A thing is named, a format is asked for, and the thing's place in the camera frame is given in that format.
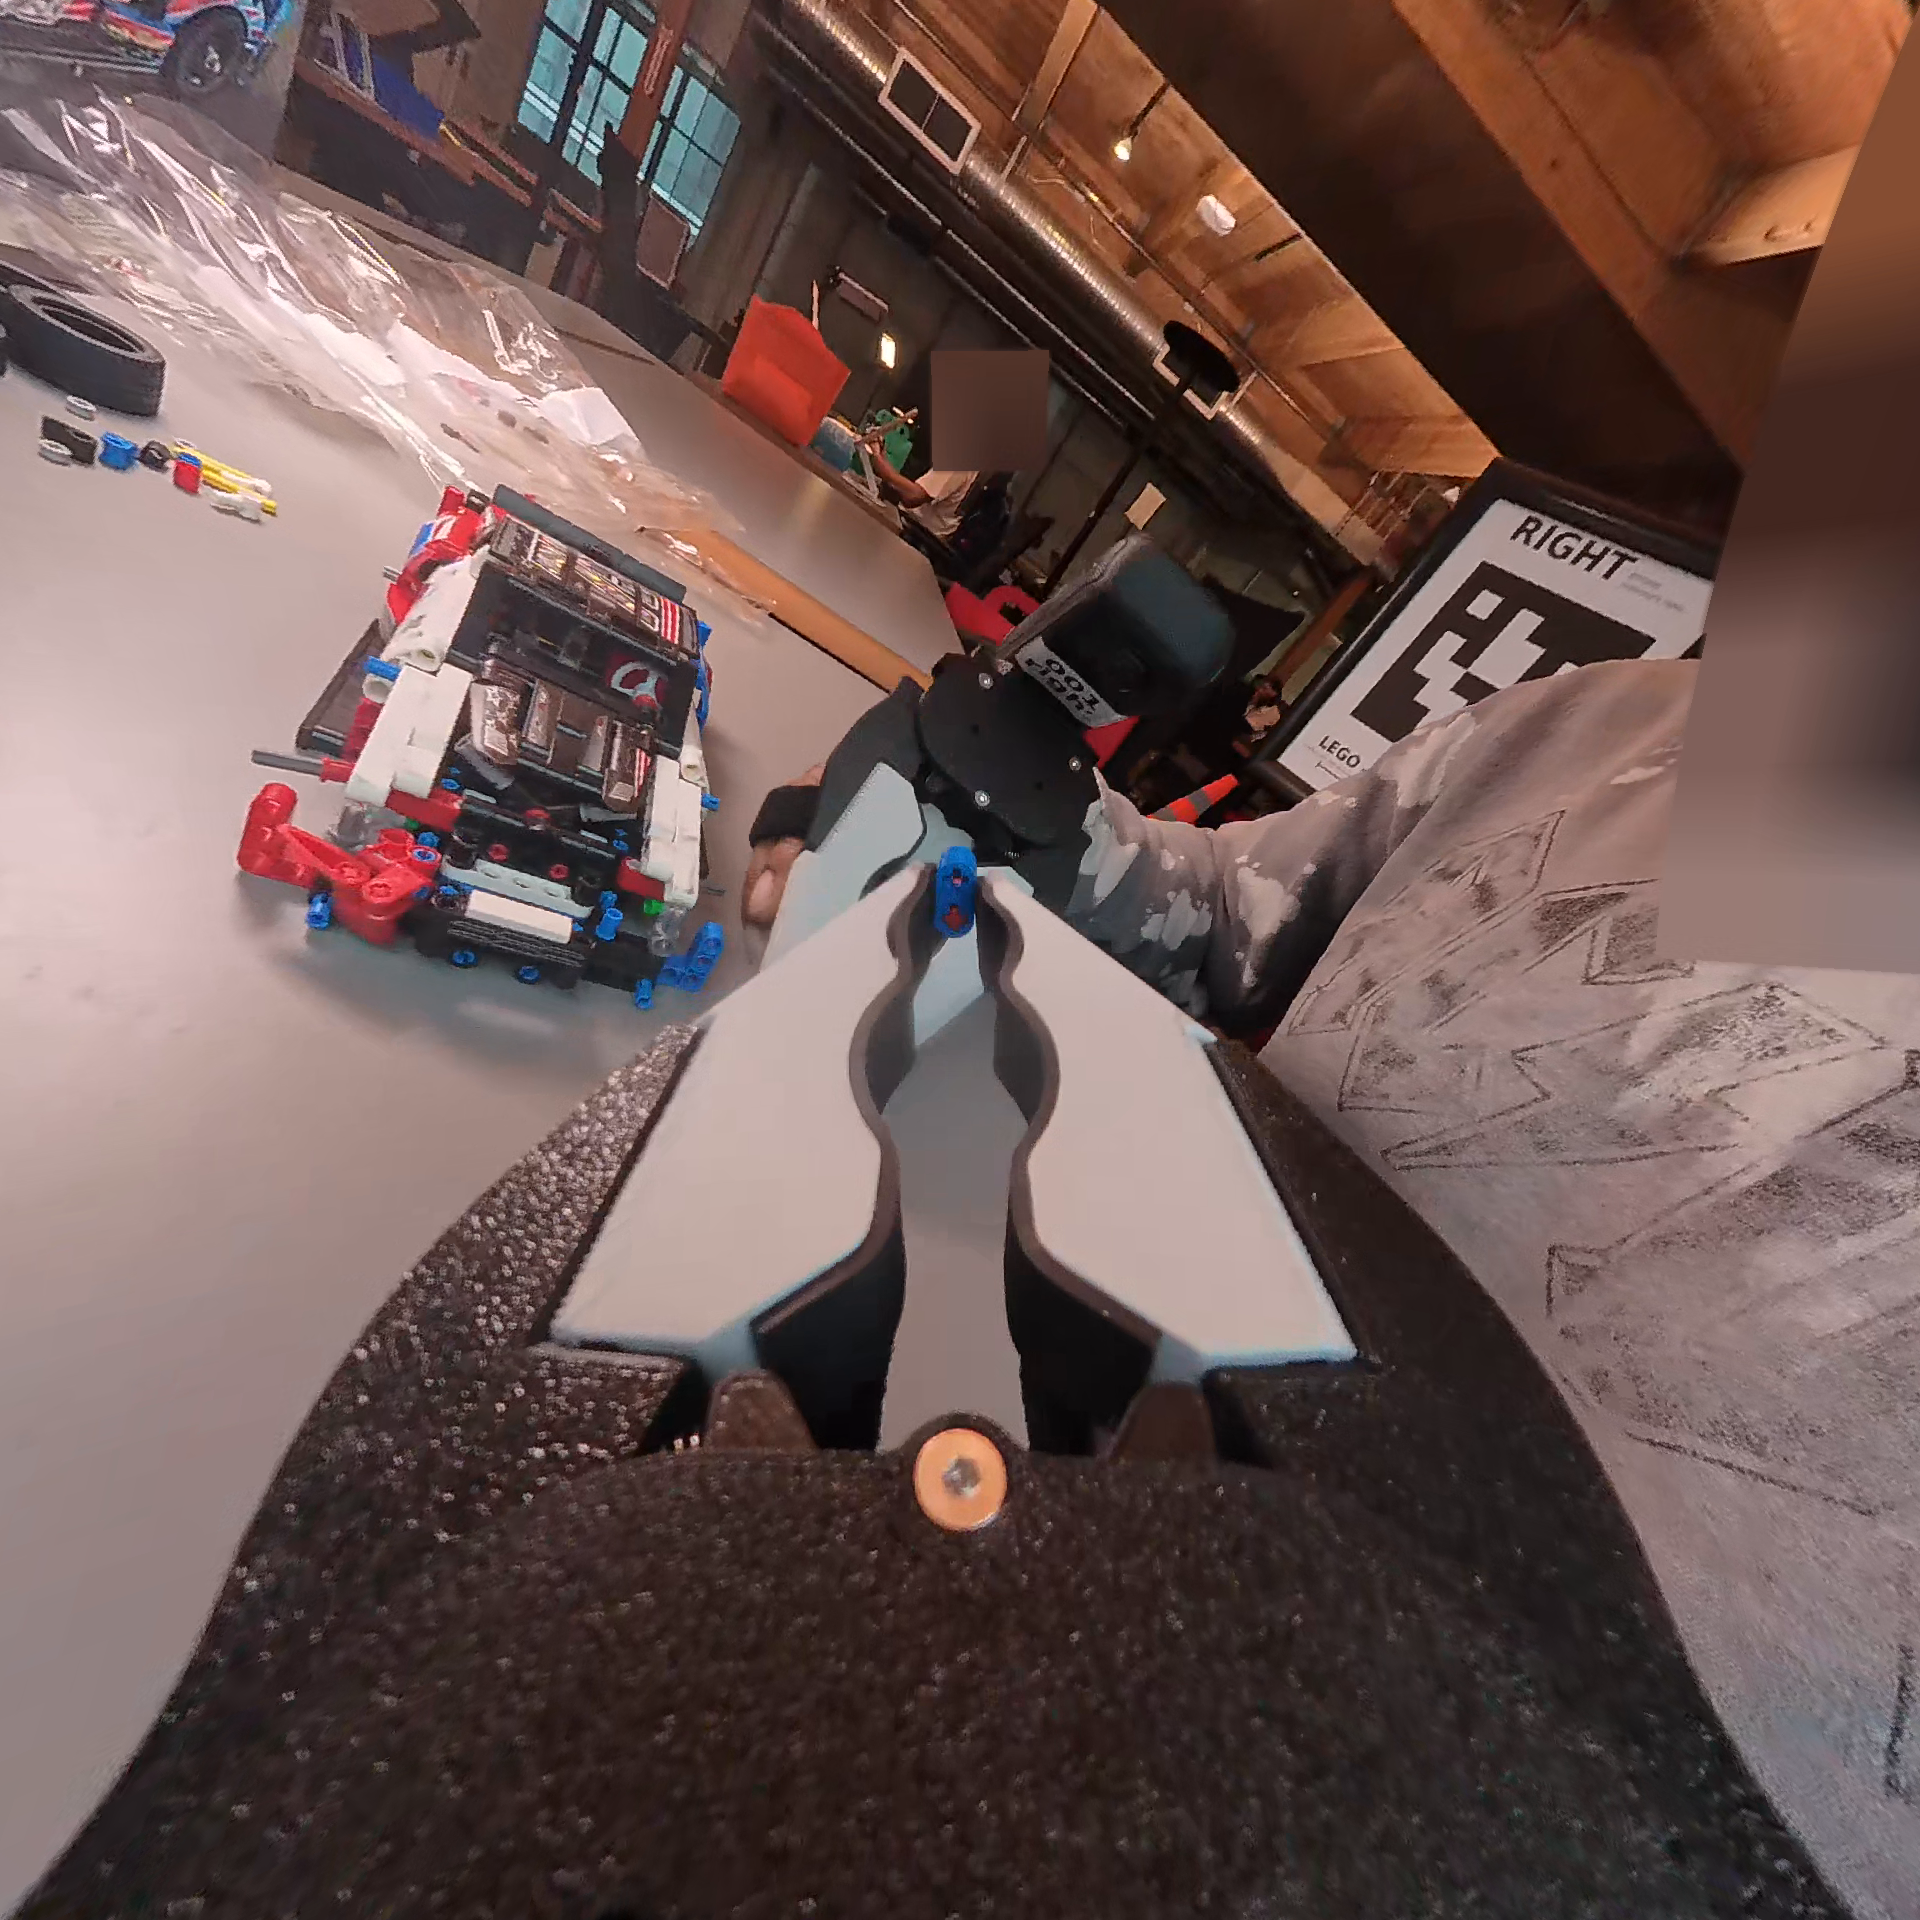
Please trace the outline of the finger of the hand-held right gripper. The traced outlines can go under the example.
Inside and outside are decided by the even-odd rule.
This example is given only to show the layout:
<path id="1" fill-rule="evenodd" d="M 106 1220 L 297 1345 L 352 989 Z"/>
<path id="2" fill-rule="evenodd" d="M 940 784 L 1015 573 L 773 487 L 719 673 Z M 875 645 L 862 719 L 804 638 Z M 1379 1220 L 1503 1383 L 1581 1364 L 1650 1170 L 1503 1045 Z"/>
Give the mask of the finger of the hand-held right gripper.
<path id="1" fill-rule="evenodd" d="M 824 784 L 764 945 L 764 970 L 887 883 L 924 841 L 924 809 L 905 777 L 862 777 L 853 794 Z"/>

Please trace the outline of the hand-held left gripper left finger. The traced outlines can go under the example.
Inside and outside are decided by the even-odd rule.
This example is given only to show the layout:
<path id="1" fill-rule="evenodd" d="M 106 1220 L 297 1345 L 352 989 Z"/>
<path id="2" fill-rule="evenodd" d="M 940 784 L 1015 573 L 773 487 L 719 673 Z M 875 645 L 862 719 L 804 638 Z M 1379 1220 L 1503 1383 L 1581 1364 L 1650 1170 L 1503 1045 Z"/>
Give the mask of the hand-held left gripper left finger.
<path id="1" fill-rule="evenodd" d="M 918 1063 L 927 895 L 899 871 L 696 1027 L 554 1345 L 680 1362 L 702 1397 L 767 1372 L 820 1448 L 878 1448 L 905 1308 L 885 1106 Z"/>

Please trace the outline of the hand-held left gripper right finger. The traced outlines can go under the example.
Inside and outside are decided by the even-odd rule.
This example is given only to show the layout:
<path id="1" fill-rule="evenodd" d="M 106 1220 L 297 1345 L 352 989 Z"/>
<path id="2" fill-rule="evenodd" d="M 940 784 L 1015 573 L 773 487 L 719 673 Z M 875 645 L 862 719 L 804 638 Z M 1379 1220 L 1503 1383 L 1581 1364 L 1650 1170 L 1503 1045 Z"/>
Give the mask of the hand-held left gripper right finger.
<path id="1" fill-rule="evenodd" d="M 1097 1454 L 1144 1393 L 1363 1350 L 1180 1005 L 1003 880 L 976 895 L 997 1081 L 1021 1116 L 1003 1308 L 1034 1454 Z"/>

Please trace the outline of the person's right forearm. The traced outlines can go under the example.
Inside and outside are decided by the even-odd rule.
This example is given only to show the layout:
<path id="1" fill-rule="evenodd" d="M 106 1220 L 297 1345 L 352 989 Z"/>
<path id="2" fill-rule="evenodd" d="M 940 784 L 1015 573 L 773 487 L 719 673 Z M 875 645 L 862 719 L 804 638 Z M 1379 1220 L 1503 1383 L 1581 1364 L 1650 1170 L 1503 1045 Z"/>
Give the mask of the person's right forearm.
<path id="1" fill-rule="evenodd" d="M 1521 684 L 1218 831 L 1102 789 L 1066 922 L 1231 1038 L 1278 1030 L 1315 977 L 1364 999 L 1556 883 L 1646 880 L 1694 684 L 1699 661 Z"/>

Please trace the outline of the grey desk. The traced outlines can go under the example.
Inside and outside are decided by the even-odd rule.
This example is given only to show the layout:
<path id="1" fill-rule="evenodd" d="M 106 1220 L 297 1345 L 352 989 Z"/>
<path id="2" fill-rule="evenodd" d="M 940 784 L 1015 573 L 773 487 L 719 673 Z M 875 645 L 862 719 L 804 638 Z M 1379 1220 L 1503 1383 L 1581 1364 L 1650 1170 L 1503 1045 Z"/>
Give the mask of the grey desk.
<path id="1" fill-rule="evenodd" d="M 245 522 L 143 469 L 41 458 L 3 377 L 3 1911 L 154 1725 L 302 1418 L 394 1279 L 670 1018 L 305 928 L 237 869 L 245 806 L 441 491 L 206 298 L 125 304 L 43 206 L 93 188 L 3 80 L 3 239 L 87 269 L 182 438 L 278 495 Z"/>

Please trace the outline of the brick toy car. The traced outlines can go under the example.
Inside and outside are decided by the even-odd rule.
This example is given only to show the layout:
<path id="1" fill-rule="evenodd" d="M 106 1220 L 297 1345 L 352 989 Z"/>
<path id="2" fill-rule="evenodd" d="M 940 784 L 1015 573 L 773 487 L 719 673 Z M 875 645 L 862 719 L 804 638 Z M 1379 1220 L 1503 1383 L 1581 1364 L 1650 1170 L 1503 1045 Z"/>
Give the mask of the brick toy car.
<path id="1" fill-rule="evenodd" d="M 308 932 L 527 987 L 696 996 L 717 814 L 686 593 L 500 487 L 449 487 L 263 784 L 237 869 Z"/>

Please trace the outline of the framed marker sign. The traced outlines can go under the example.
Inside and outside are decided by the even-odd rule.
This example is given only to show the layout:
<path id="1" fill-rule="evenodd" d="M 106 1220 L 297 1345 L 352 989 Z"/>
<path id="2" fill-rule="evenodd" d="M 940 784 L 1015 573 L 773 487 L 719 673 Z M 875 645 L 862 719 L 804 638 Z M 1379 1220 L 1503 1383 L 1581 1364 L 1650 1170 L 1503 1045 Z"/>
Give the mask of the framed marker sign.
<path id="1" fill-rule="evenodd" d="M 1249 764 L 1280 804 L 1432 723 L 1610 661 L 1699 655 L 1721 536 L 1493 462 Z"/>

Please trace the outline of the red plastic bin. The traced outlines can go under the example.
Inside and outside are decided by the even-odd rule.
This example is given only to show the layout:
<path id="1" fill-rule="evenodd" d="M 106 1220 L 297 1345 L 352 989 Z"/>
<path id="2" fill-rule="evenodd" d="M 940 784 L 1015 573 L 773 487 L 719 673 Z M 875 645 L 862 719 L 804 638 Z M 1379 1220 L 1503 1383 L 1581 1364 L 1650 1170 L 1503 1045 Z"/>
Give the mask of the red plastic bin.
<path id="1" fill-rule="evenodd" d="M 721 395 L 784 446 L 806 449 L 849 377 L 806 315 L 752 298 L 721 370 Z"/>

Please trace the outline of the person's torso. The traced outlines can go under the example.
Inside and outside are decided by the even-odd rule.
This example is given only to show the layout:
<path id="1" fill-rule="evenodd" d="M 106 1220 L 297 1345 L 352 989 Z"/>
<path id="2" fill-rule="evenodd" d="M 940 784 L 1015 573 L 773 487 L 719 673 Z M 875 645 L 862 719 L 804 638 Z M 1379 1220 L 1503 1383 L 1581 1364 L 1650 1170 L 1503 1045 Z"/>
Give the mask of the person's torso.
<path id="1" fill-rule="evenodd" d="M 1666 842 L 1315 977 L 1272 1063 L 1568 1393 L 1850 1907 L 1917 1918 L 1917 981 L 1671 957 Z"/>

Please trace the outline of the white ceiling vent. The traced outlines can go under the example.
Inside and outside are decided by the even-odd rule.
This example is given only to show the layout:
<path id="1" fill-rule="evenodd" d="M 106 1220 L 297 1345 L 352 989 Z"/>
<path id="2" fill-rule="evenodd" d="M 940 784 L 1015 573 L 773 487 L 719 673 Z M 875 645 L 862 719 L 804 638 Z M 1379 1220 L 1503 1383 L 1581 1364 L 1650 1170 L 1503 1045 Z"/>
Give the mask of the white ceiling vent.
<path id="1" fill-rule="evenodd" d="M 878 108 L 949 176 L 959 176 L 979 142 L 979 118 L 935 72 L 899 51 Z"/>

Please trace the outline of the window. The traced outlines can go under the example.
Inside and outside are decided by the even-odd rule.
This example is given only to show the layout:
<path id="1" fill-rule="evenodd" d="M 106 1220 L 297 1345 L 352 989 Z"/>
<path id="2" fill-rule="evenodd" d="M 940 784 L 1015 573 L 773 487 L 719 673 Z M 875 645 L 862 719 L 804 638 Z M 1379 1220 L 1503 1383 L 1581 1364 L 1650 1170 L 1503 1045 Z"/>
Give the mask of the window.
<path id="1" fill-rule="evenodd" d="M 657 38 L 651 3 L 605 3 L 599 28 L 588 30 L 590 18 L 590 3 L 541 3 L 506 120 L 537 147 L 560 142 L 566 191 L 599 188 L 605 142 L 625 125 Z M 740 118 L 719 67 L 686 42 L 639 156 L 644 188 L 688 229 L 705 229 L 739 130 Z"/>

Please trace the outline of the clear plastic bags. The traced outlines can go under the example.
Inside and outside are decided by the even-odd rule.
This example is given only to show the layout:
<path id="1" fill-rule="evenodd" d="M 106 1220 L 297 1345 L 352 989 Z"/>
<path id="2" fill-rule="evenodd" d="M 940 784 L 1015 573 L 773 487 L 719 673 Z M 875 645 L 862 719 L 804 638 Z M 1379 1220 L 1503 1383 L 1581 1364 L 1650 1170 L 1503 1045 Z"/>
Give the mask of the clear plastic bags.
<path id="1" fill-rule="evenodd" d="M 6 69 L 3 239 L 441 484 L 514 487 L 605 539 L 740 531 L 657 465 L 515 280 L 308 200 L 190 108 Z"/>

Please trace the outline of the row of assorted brick parts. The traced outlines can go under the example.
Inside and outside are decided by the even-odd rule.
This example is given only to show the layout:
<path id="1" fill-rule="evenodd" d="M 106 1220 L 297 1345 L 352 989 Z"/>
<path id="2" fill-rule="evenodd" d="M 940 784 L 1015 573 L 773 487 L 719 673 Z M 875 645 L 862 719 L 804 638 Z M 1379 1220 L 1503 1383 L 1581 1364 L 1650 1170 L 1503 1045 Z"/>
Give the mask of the row of assorted brick parts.
<path id="1" fill-rule="evenodd" d="M 115 430 L 93 430 L 72 418 L 41 418 L 41 458 L 65 469 L 108 473 L 146 471 L 166 476 L 177 495 L 202 497 L 233 520 L 263 522 L 280 514 L 270 484 L 245 469 L 210 458 L 194 446 L 142 442 Z"/>

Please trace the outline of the black toy tyre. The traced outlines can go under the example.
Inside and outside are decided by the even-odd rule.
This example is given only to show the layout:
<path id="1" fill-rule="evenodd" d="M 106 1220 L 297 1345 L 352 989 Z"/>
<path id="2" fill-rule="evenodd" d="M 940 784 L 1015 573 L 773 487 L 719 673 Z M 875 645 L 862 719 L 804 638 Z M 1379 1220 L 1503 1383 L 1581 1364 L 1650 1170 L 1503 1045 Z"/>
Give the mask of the black toy tyre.
<path id="1" fill-rule="evenodd" d="M 125 418 L 157 418 L 166 360 L 118 319 L 83 301 L 43 288 L 3 288 L 3 334 L 11 360 L 58 395 L 86 400 Z"/>

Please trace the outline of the metal ventilation duct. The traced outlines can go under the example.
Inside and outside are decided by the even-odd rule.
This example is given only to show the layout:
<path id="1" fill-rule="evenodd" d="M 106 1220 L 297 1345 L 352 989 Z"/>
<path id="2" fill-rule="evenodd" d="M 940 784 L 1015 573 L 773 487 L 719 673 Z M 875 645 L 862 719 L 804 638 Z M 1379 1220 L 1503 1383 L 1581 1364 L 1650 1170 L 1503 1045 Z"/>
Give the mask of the metal ventilation duct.
<path id="1" fill-rule="evenodd" d="M 797 58 L 812 64 L 825 75 L 825 85 L 841 89 L 853 108 L 875 118 L 887 133 L 905 139 L 924 162 L 935 162 L 935 154 L 914 142 L 918 128 L 891 108 L 887 89 L 899 75 L 918 75 L 940 105 L 949 105 L 949 97 L 905 51 L 867 34 L 862 23 L 837 14 L 829 3 L 780 3 L 776 38 Z M 1079 301 L 1079 307 L 1094 315 L 1116 340 L 1129 340 L 1129 348 L 1152 366 L 1152 381 L 1173 390 L 1165 325 L 1140 301 L 1137 288 L 1116 275 L 1116 269 L 1062 229 L 1027 188 L 1003 176 L 979 147 L 971 147 L 954 174 L 935 163 L 935 176 L 974 226 L 993 233 L 1033 272 L 1053 279 L 1069 301 Z M 1278 479 L 1301 471 L 1301 462 L 1254 418 L 1238 395 L 1238 387 L 1231 387 L 1211 413 L 1199 402 L 1188 402 L 1188 413 L 1207 418 L 1228 446 L 1249 462 L 1266 469 Z"/>

